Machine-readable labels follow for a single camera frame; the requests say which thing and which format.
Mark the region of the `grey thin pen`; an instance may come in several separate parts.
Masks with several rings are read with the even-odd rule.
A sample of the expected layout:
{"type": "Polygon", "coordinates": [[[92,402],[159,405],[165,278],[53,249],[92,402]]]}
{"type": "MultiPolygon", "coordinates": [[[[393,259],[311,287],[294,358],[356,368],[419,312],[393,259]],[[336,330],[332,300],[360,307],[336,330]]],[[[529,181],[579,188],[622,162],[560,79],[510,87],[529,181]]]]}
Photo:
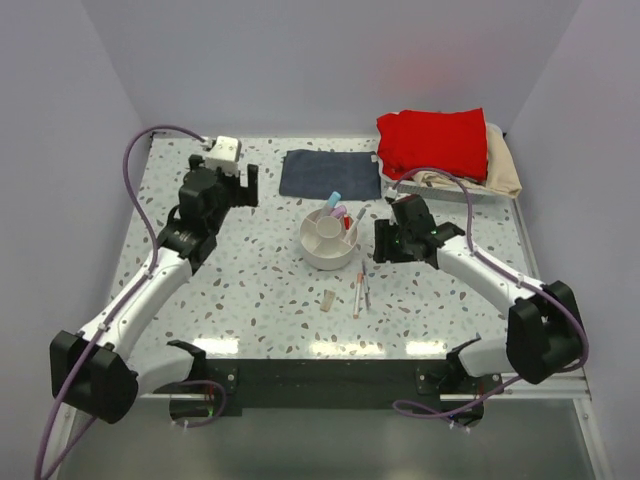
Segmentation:
{"type": "Polygon", "coordinates": [[[368,283],[368,272],[367,272],[367,266],[366,266],[365,260],[362,260],[361,266],[362,266],[362,274],[363,274],[365,308],[367,311],[369,311],[371,308],[371,299],[370,299],[370,288],[368,283]]]}

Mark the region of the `blue capped clear tube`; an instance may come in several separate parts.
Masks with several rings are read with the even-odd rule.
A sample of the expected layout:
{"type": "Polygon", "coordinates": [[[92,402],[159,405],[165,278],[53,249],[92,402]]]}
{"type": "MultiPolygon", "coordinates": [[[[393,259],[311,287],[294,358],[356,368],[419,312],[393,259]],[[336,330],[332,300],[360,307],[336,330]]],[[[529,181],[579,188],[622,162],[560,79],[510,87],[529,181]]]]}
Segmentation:
{"type": "Polygon", "coordinates": [[[322,207],[320,217],[329,216],[340,200],[341,194],[337,191],[333,191],[322,207]]]}

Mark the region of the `pink glue stick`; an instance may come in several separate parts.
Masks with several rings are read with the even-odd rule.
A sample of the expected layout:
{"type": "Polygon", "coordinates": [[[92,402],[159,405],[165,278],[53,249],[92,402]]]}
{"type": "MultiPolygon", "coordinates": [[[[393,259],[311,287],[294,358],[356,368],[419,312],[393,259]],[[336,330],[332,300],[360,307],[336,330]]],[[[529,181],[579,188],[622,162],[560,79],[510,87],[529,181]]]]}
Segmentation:
{"type": "Polygon", "coordinates": [[[347,208],[344,205],[340,205],[335,207],[331,211],[330,215],[334,218],[341,218],[346,214],[346,212],[347,212],[347,208]]]}

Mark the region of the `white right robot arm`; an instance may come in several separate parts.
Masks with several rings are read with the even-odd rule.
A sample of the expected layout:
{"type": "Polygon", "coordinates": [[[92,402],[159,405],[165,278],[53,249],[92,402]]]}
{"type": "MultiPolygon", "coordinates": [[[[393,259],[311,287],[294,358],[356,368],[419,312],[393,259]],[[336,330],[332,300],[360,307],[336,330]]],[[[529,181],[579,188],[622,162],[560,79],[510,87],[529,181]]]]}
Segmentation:
{"type": "Polygon", "coordinates": [[[459,393],[482,376],[514,373],[530,384],[580,367],[588,341],[571,288],[526,276],[473,242],[468,228],[436,223],[424,199],[389,199],[392,215],[374,224],[377,263],[423,262],[481,295],[507,322],[501,339],[476,337],[451,350],[445,379],[459,393]]]}

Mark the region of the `white round divided organizer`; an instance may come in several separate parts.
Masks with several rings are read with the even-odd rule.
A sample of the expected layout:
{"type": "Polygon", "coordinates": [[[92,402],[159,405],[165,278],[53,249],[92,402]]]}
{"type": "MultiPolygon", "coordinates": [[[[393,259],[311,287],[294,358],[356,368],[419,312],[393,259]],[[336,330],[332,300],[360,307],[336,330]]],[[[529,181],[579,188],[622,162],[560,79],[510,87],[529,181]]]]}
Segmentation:
{"type": "Polygon", "coordinates": [[[303,259],[318,270],[334,271],[345,267],[353,258],[358,242],[358,228],[346,228],[344,218],[325,216],[314,210],[299,228],[303,259]]]}

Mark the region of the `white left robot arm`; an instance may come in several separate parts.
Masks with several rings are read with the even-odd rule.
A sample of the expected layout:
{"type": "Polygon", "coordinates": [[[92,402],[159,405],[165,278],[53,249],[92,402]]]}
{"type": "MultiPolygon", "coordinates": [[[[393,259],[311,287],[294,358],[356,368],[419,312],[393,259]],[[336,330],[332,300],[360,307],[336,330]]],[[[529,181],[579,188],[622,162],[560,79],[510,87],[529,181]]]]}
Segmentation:
{"type": "Polygon", "coordinates": [[[50,344],[54,399],[106,423],[120,421],[142,395],[169,384],[185,392],[207,380],[205,353],[172,340],[145,367],[129,363],[153,317],[205,263],[230,209],[258,205],[259,168],[242,180],[234,161],[193,155],[149,257],[131,282],[78,332],[59,332],[50,344]]]}

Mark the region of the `white thin pen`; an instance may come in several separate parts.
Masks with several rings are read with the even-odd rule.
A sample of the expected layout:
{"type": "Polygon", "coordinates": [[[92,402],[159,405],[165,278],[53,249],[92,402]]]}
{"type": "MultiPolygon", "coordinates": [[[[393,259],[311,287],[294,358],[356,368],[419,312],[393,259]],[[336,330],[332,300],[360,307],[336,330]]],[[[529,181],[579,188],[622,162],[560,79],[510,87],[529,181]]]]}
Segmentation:
{"type": "Polygon", "coordinates": [[[352,238],[355,238],[357,236],[357,230],[358,230],[359,223],[361,222],[361,220],[364,217],[365,213],[366,213],[366,208],[362,207],[359,210],[359,212],[357,213],[357,215],[354,217],[352,223],[350,224],[350,228],[348,229],[348,231],[346,232],[346,235],[344,237],[344,240],[346,242],[350,242],[352,238]]]}

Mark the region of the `beige eraser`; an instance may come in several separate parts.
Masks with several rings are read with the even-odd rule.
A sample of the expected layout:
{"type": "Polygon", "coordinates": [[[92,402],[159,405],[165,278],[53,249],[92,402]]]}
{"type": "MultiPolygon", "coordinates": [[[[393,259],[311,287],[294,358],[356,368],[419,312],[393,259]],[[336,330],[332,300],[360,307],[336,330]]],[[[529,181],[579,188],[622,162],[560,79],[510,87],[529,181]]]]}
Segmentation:
{"type": "Polygon", "coordinates": [[[325,290],[323,299],[320,304],[320,310],[322,312],[329,312],[334,300],[335,300],[335,292],[332,290],[325,290]]]}

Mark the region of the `orange white pen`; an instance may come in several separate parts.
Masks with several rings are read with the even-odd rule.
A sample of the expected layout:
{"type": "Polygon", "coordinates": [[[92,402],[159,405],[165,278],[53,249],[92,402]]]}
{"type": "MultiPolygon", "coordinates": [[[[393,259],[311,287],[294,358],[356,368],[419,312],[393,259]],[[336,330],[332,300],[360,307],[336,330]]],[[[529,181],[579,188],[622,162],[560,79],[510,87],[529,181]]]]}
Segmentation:
{"type": "Polygon", "coordinates": [[[353,318],[358,319],[360,313],[361,296],[363,288],[363,273],[359,272],[357,275],[355,290],[354,290],[354,304],[353,304],[353,318]]]}

